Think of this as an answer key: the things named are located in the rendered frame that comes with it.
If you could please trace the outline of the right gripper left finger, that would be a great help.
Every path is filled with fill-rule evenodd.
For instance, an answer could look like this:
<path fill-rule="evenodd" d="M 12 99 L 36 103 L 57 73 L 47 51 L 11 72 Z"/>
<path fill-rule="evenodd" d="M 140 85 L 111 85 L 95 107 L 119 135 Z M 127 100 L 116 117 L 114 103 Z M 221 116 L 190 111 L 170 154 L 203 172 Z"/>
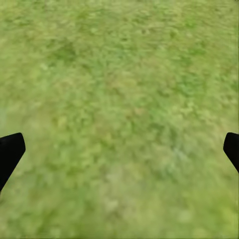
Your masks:
<path fill-rule="evenodd" d="M 26 151 L 21 132 L 0 138 L 0 192 Z"/>

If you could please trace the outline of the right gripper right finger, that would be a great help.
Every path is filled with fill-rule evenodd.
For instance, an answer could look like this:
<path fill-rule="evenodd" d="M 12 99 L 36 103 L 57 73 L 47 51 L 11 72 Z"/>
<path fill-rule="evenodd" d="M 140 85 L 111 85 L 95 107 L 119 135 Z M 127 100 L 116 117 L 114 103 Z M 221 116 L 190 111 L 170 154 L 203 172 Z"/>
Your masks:
<path fill-rule="evenodd" d="M 223 150 L 239 173 L 239 134 L 228 132 Z"/>

